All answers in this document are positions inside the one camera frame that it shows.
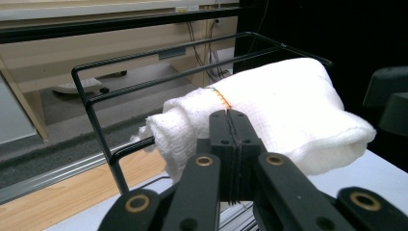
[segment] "folded towel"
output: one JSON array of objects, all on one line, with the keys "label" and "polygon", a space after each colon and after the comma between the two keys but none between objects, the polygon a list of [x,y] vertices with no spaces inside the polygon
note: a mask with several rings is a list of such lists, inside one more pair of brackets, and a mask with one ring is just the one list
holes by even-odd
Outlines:
[{"label": "folded towel", "polygon": [[226,108],[246,114],[267,150],[287,155],[306,175],[352,163],[376,134],[365,120],[344,111],[324,66],[301,58],[243,71],[170,99],[162,114],[147,118],[137,140],[155,137],[177,182],[196,139],[209,138],[209,115]]}]

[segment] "white table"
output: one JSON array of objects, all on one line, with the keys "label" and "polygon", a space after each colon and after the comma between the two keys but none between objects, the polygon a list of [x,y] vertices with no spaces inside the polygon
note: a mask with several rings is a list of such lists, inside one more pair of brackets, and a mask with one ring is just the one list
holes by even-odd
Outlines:
[{"label": "white table", "polygon": [[[309,179],[319,190],[333,197],[337,197],[337,192],[342,188],[365,188],[381,195],[408,215],[408,173],[370,151],[366,151],[363,157],[347,167],[309,176]],[[160,182],[161,184],[153,185],[152,189],[160,192],[171,184],[169,180]],[[97,230],[102,218],[117,198],[118,195],[51,226],[47,231]]]}]

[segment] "yellow string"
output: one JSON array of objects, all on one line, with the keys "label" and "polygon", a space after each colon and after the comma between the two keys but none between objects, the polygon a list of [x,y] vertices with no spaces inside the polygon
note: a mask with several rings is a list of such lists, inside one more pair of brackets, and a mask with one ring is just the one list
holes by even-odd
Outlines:
[{"label": "yellow string", "polygon": [[215,88],[205,88],[205,89],[214,90],[216,92],[217,96],[219,97],[219,99],[222,101],[222,104],[225,106],[225,108],[227,108],[227,109],[232,108],[231,105],[228,103],[228,101],[225,99],[225,97],[217,89],[215,89]]}]

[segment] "wooden floor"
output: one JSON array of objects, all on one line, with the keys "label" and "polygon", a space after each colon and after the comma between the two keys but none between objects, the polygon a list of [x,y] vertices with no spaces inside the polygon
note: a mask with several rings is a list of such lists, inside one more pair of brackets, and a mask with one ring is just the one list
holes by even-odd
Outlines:
[{"label": "wooden floor", "polygon": [[[163,172],[166,163],[158,152],[140,151],[120,164],[133,187]],[[43,230],[116,194],[108,165],[96,167],[1,205],[0,230]]]}]

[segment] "metal rack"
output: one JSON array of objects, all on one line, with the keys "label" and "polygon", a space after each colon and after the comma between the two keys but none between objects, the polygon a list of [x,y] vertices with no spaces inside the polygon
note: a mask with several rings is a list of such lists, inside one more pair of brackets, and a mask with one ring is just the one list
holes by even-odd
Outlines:
[{"label": "metal rack", "polygon": [[[220,61],[214,64],[205,64],[193,69],[189,69],[187,71],[184,72],[179,72],[176,74],[172,74],[169,76],[165,76],[163,78],[157,79],[157,80],[151,80],[151,81],[146,81],[143,82],[141,84],[137,84],[137,85],[133,85],[133,86],[129,86],[129,87],[125,87],[123,89],[119,89],[119,90],[113,90],[111,92],[105,93],[105,94],[101,94],[101,95],[97,95],[91,98],[88,98],[88,96],[85,94],[84,89],[81,85],[81,81],[80,81],[80,72],[85,71],[85,70],[89,70],[89,69],[93,69],[93,68],[97,68],[97,67],[101,67],[104,65],[109,65],[109,64],[118,64],[118,63],[122,63],[122,62],[128,62],[128,61],[132,61],[132,60],[136,60],[136,59],[140,59],[140,58],[144,58],[144,57],[148,57],[148,56],[153,56],[153,55],[160,55],[160,54],[164,54],[164,53],[171,53],[171,51],[176,51],[176,50],[180,50],[180,49],[186,49],[189,47],[195,47],[197,45],[202,45],[205,43],[211,43],[211,42],[216,42],[216,41],[222,41],[225,39],[250,39],[252,41],[260,41],[263,42],[265,44],[268,45],[268,47],[261,49],[261,50],[257,50],[254,52],[249,52],[247,54],[243,54],[243,55],[239,55],[239,56],[235,56],[231,59],[227,59],[224,61]],[[150,137],[147,139],[144,139],[142,141],[138,141],[136,143],[132,143],[129,145],[125,145],[121,148],[119,148],[117,151],[115,151],[114,153],[111,152],[111,148],[108,146],[107,141],[105,140],[104,134],[103,134],[103,130],[102,127],[99,123],[98,117],[95,113],[95,110],[93,109],[93,106],[99,102],[108,100],[108,99],[112,99],[115,97],[118,97],[120,95],[124,95],[124,94],[128,94],[137,90],[143,90],[143,89],[147,89],[153,86],[157,86],[175,79],[179,79],[179,78],[183,78],[183,77],[187,77],[190,75],[193,75],[195,73],[198,72],[202,72],[211,68],[215,68],[221,65],[225,65],[225,64],[234,64],[237,62],[244,62],[246,60],[249,59],[254,59],[254,58],[259,58],[277,51],[288,51],[290,53],[296,54],[297,56],[300,57],[310,57],[310,58],[314,58],[319,60],[320,62],[322,62],[323,64],[330,66],[331,62],[328,60],[325,60],[324,58],[318,57],[316,55],[310,54],[308,52],[296,49],[294,47],[290,47],[289,45],[286,45],[284,43],[278,42],[276,40],[270,39],[270,38],[266,38],[263,37],[261,35],[258,35],[256,33],[251,33],[251,32],[244,32],[244,33],[237,33],[235,35],[231,35],[231,36],[226,36],[226,37],[221,37],[221,38],[209,38],[209,39],[203,39],[203,40],[199,40],[199,41],[193,41],[193,42],[188,42],[188,43],[184,43],[184,44],[180,44],[180,45],[176,45],[176,46],[172,46],[172,47],[168,47],[168,48],[163,48],[163,49],[157,49],[157,50],[152,50],[152,51],[147,51],[147,52],[141,52],[138,54],[134,54],[134,55],[129,55],[129,56],[123,56],[123,57],[117,57],[114,59],[108,59],[108,60],[104,60],[104,61],[100,61],[100,62],[95,62],[95,63],[90,63],[90,64],[81,64],[78,66],[75,66],[72,69],[72,78],[73,81],[76,85],[76,88],[79,92],[79,95],[81,97],[81,100],[85,106],[85,109],[87,111],[88,117],[89,117],[89,121],[92,125],[92,128],[94,130],[94,133],[99,141],[99,144],[102,148],[102,151],[105,155],[105,158],[107,160],[107,163],[109,164],[109,167],[112,171],[112,174],[114,176],[114,179],[116,181],[116,184],[119,188],[120,193],[124,194],[129,192],[129,188],[126,184],[126,180],[124,178],[123,172],[120,168],[120,164],[119,164],[119,160],[129,154],[132,154],[138,150],[141,150],[149,145],[152,145],[155,143],[154,137]]]}]

